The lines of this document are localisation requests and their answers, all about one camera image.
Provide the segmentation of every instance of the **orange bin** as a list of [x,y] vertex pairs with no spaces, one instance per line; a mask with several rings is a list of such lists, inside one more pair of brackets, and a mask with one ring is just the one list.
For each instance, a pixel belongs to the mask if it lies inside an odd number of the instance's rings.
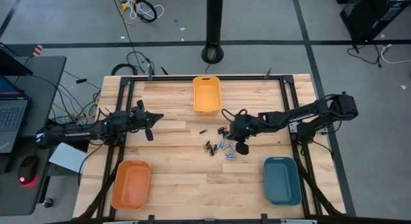
[[215,76],[194,78],[194,110],[201,114],[214,114],[221,109],[220,79]]
[[147,162],[127,160],[120,163],[111,206],[128,211],[143,208],[150,187],[150,175],[150,165]]

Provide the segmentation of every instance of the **computer mouse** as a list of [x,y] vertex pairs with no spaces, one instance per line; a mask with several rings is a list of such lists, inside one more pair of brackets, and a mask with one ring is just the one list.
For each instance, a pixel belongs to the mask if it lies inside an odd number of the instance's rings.
[[37,156],[26,157],[20,164],[18,177],[19,182],[26,185],[33,181],[38,165],[39,158]]

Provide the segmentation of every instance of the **laptop keyboard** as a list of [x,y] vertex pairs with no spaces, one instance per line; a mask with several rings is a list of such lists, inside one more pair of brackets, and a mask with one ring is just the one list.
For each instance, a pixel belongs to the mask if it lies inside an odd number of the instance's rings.
[[0,107],[0,132],[16,131],[24,107]]

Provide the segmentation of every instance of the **wooden table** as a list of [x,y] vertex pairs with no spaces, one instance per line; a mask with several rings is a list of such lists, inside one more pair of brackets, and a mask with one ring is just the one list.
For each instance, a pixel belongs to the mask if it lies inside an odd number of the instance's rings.
[[[300,105],[315,101],[310,75],[294,75]],[[104,79],[99,107],[114,111],[116,107],[119,76]],[[284,111],[279,82],[221,81],[223,108],[237,113],[246,108],[254,116],[258,112]],[[288,99],[292,105],[290,91]],[[217,128],[228,126],[221,113],[200,116],[193,110],[193,85],[191,82],[137,82],[133,102],[142,99],[145,108],[164,114],[152,129],[154,141],[147,141],[144,132],[127,134],[124,160],[143,160],[152,168],[148,202],[140,211],[117,210],[117,220],[147,220],[154,214],[157,220],[192,219],[259,219],[262,213],[268,218],[303,218],[302,206],[282,207],[265,199],[263,189],[263,163],[268,157],[291,157],[292,147],[288,129],[275,134],[260,134],[250,138],[250,153],[237,154],[236,161],[225,159],[219,150],[214,157],[204,153],[203,146],[221,141]],[[123,108],[127,93],[123,96]],[[208,129],[200,135],[199,131]],[[325,136],[315,140],[328,146]],[[96,146],[89,146],[89,153]],[[330,202],[345,212],[333,161],[327,150],[310,144],[310,153],[317,184]],[[85,163],[73,216],[79,216],[100,190],[106,161],[107,147],[103,146]],[[306,186],[311,213],[315,213],[311,191]],[[105,216],[109,213],[111,191],[105,203]]]

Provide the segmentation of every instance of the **laptop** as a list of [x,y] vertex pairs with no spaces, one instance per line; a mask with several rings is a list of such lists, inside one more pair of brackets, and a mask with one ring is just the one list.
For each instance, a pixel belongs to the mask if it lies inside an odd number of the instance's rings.
[[0,76],[0,153],[11,153],[23,127],[30,98]]

